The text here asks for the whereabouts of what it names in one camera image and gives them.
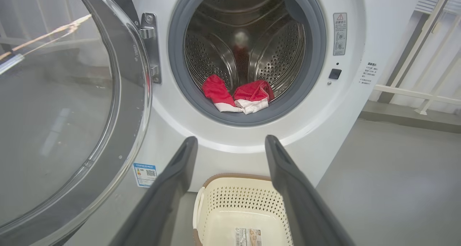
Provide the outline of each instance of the front-loading washing machine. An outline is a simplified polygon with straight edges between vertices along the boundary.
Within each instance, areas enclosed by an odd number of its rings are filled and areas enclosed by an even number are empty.
[[[277,136],[316,185],[373,89],[417,0],[133,0],[157,18],[162,83],[153,84],[136,162],[161,172],[196,136],[191,190],[225,172],[268,175]],[[201,91],[210,74],[230,93],[267,80],[267,109],[221,113]]]
[[[58,241],[133,164],[158,175],[189,136],[190,191],[269,176],[268,134],[315,186],[418,0],[19,1],[0,3],[6,245]],[[266,80],[275,99],[221,113],[201,90],[211,74],[231,94]]]

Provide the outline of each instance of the warning label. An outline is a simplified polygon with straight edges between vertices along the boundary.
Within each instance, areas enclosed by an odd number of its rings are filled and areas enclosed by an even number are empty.
[[[346,54],[347,13],[334,13],[333,24],[335,26],[333,55],[344,55]]]
[[[361,85],[373,85],[374,80],[377,77],[377,65],[374,62],[368,62],[363,70],[362,74],[359,75],[359,84]]]

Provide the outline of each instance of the sticker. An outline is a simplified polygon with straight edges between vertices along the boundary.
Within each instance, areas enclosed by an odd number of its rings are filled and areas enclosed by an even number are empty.
[[[235,228],[235,246],[262,246],[261,230]]]
[[[344,55],[346,54],[347,13],[334,13],[333,24],[335,26],[333,55]]]
[[[153,165],[133,163],[133,170],[138,187],[150,187],[157,178],[157,170]]]
[[[371,85],[377,75],[376,63],[368,62],[364,71],[359,74],[359,84]]]

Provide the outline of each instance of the basket handle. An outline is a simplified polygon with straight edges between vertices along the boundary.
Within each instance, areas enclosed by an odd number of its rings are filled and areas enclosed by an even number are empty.
[[[194,203],[194,215],[192,215],[192,228],[197,229],[200,218],[201,205],[203,203],[203,190],[205,187],[202,187],[197,193],[196,202]]]

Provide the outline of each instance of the qr code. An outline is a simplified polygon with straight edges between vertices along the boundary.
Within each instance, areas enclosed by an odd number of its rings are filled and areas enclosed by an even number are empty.
[[[155,173],[155,170],[148,170],[146,169],[147,175],[148,176],[156,176],[157,174]]]

